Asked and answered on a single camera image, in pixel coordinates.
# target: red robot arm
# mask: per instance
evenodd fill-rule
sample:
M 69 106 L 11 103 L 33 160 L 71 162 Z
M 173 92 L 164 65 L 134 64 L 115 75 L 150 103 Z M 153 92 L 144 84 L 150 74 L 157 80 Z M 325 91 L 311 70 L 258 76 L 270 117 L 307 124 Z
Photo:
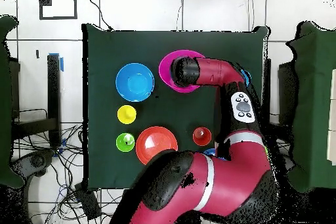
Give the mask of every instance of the red robot arm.
M 216 156 L 229 161 L 199 152 L 160 153 L 124 195 L 110 224 L 175 224 L 190 210 L 265 222 L 276 208 L 277 189 L 242 74 L 226 61 L 187 57 L 172 63 L 171 74 L 180 86 L 219 87 Z

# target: yellow cup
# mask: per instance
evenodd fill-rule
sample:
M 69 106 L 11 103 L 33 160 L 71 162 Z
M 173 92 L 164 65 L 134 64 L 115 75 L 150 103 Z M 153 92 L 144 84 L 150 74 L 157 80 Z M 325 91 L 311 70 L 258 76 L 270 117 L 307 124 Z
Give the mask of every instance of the yellow cup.
M 123 105 L 118 109 L 117 116 L 121 123 L 128 125 L 129 123 L 134 122 L 137 116 L 137 111 L 131 105 Z

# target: pink bowl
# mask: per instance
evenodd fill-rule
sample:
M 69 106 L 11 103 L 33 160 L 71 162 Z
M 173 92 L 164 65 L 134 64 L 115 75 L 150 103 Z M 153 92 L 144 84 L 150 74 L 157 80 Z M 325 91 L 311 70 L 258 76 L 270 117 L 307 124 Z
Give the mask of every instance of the pink bowl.
M 165 58 L 162 59 L 159 65 L 159 75 L 163 82 L 165 82 L 170 88 L 179 93 L 190 93 L 195 91 L 199 85 L 191 85 L 189 87 L 178 87 L 175 85 L 174 81 L 171 79 L 170 67 L 174 59 L 188 56 L 190 58 L 205 58 L 202 54 L 191 50 L 178 50 L 172 53 L 169 53 Z

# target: table surface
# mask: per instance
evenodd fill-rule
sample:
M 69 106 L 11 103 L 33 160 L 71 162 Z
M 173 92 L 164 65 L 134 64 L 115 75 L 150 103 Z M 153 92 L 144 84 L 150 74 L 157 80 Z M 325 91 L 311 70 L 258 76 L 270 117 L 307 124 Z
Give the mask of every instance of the table surface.
M 129 132 L 138 138 L 147 127 L 158 125 L 173 132 L 178 150 L 203 151 L 192 140 L 197 126 L 214 130 L 215 87 L 200 87 L 192 93 L 177 93 L 158 74 L 161 59 L 181 49 L 197 51 L 207 58 L 238 62 L 252 77 L 261 97 L 263 41 L 267 27 L 253 33 L 232 32 L 105 32 L 87 24 L 89 63 L 89 188 L 126 189 L 144 165 L 135 148 L 120 152 L 116 137 Z M 154 91 L 142 102 L 128 102 L 116 90 L 115 79 L 126 64 L 139 62 L 151 69 Z M 136 120 L 125 125 L 117 110 L 124 104 L 135 107 Z
M 295 189 L 336 189 L 336 166 L 327 160 L 332 71 L 336 69 L 336 31 L 303 22 L 289 43 L 299 79 L 293 121 L 293 159 L 288 178 Z

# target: white stripe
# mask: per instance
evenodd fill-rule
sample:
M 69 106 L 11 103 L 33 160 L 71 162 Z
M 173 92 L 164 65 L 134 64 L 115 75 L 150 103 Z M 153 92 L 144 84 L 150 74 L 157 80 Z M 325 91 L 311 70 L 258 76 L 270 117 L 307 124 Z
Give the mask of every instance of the white stripe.
M 196 211 L 200 211 L 201 209 L 203 209 L 204 206 L 206 205 L 207 201 L 209 200 L 211 191 L 213 190 L 213 179 L 215 178 L 215 169 L 213 167 L 213 160 L 206 155 L 204 155 L 204 156 L 207 159 L 207 183 L 208 183 L 208 186 L 205 187 L 205 190 L 204 190 L 201 201 L 194 208 L 194 210 L 196 210 Z
M 230 135 L 229 137 L 227 137 L 224 140 L 224 143 L 230 139 L 230 144 L 234 144 L 234 143 L 238 143 L 238 142 L 242 142 L 242 141 L 249 141 L 249 142 L 256 142 L 262 146 L 264 146 L 263 140 L 261 139 L 261 137 L 259 135 L 257 135 L 256 133 L 252 133 L 252 132 L 239 132 L 239 133 L 235 133 Z

